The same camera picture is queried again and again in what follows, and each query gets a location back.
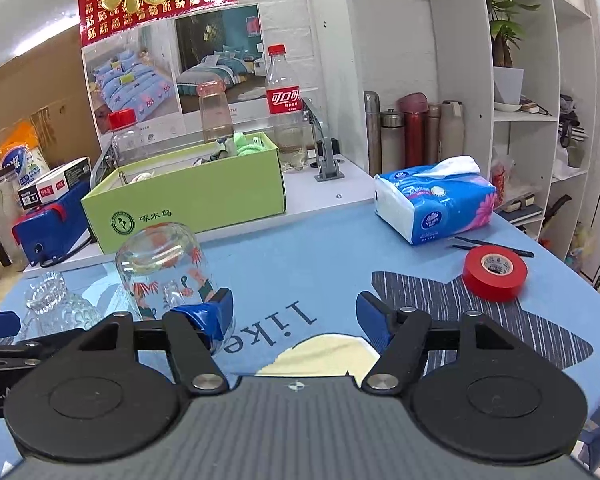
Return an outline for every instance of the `tissue pack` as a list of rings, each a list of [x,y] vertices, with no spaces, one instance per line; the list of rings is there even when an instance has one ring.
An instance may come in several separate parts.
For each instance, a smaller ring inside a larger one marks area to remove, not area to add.
[[[413,245],[487,225],[496,189],[470,156],[376,175],[376,213]]]

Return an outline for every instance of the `red electrical tape roll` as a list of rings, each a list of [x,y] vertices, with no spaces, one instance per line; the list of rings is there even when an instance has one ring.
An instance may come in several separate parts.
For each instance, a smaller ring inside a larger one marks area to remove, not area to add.
[[[466,288],[488,301],[515,300],[528,271],[517,254],[495,246],[471,249],[464,261],[462,280]]]

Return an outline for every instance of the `fluorescent light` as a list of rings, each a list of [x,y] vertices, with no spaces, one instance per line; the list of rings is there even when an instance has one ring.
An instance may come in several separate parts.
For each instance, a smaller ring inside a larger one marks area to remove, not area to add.
[[[75,14],[74,16],[67,16],[61,18],[56,22],[47,25],[42,30],[39,30],[35,34],[29,36],[26,40],[20,43],[13,51],[14,56],[22,56],[25,52],[28,52],[32,48],[38,46],[41,43],[45,43],[46,40],[64,32],[68,28],[78,25],[80,23],[80,16]]]

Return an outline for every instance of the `red thermos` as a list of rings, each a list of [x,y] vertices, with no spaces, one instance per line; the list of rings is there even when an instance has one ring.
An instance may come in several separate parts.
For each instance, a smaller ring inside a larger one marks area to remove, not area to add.
[[[407,168],[425,163],[425,131],[429,103],[423,93],[409,94],[398,101],[404,114],[404,148]]]

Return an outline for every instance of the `plant trunk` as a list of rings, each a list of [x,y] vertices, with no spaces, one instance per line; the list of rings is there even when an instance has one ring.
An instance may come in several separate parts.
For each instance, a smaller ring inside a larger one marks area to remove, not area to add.
[[[509,45],[507,45],[507,40],[505,40],[501,34],[498,34],[491,40],[491,49],[493,51],[494,66],[513,68]]]

